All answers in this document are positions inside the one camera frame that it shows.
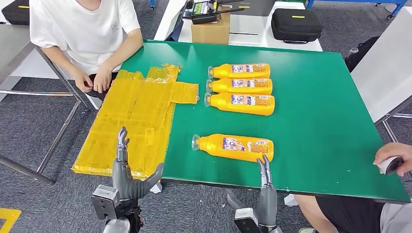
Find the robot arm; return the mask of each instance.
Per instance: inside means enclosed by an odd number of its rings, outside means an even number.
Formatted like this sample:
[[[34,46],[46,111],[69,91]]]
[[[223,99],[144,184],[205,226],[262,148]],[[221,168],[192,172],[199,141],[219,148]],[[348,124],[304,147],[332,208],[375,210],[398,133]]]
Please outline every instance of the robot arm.
[[[227,200],[236,209],[235,223],[241,232],[282,233],[276,225],[277,192],[272,184],[269,160],[263,156],[263,162],[257,159],[261,174],[261,190],[255,209],[246,208],[231,190],[227,190]]]
[[[99,219],[109,219],[103,233],[137,233],[144,224],[138,200],[163,175],[163,163],[146,180],[133,179],[127,163],[127,131],[122,127],[118,135],[117,155],[113,162],[113,187],[99,185],[91,195]]]
[[[149,193],[149,190],[160,180],[163,174],[161,163],[156,171],[146,180],[134,180],[127,163],[127,130],[122,127],[118,135],[117,155],[113,161],[113,186],[119,190],[121,199],[138,200]]]

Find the green table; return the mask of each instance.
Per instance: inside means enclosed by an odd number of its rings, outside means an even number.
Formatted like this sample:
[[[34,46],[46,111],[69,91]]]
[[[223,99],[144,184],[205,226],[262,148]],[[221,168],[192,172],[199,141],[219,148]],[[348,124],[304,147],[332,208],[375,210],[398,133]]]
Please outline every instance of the green table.
[[[273,140],[273,183],[279,190],[410,202],[396,175],[372,164],[383,145],[338,53],[147,41],[122,68],[142,71],[182,64],[178,80],[199,84],[197,105],[177,104],[163,179],[260,187],[257,163],[192,151],[192,136],[213,133]],[[269,63],[275,112],[256,116],[204,107],[207,67]]]

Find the white desk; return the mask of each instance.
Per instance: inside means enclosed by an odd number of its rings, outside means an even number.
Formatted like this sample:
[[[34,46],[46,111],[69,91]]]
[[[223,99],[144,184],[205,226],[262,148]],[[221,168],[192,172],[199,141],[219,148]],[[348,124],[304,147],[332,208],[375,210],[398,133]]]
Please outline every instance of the white desk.
[[[171,20],[183,7],[185,0],[169,1],[159,28],[157,29],[155,40],[164,40],[169,29]],[[277,1],[269,14],[269,17],[230,15],[229,45],[269,47],[292,50],[322,51],[318,40],[304,45],[287,44],[276,40],[272,34],[271,19],[276,8],[304,9],[305,6],[298,2]],[[192,42],[191,20],[183,19],[183,27],[180,33],[179,42]]]
[[[412,102],[412,7],[403,7],[351,75],[375,123],[382,121],[397,141],[387,118]]]

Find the black case handle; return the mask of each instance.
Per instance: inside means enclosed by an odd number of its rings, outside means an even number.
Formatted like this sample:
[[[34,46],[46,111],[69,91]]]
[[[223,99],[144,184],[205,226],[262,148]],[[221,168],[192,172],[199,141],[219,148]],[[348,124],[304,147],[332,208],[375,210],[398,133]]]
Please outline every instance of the black case handle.
[[[309,41],[295,41],[295,40],[284,40],[286,44],[294,44],[294,45],[304,45],[309,43]]]

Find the white t-shirt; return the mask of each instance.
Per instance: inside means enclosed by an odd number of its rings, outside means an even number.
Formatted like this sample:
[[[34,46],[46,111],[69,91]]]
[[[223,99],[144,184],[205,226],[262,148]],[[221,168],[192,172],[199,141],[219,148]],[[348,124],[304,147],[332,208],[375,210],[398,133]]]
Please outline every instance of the white t-shirt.
[[[102,0],[95,11],[76,0],[30,0],[31,41],[43,48],[58,46],[88,75],[119,48],[125,32],[138,28],[132,0]]]
[[[383,205],[380,214],[381,233],[411,233],[412,232],[412,203]]]

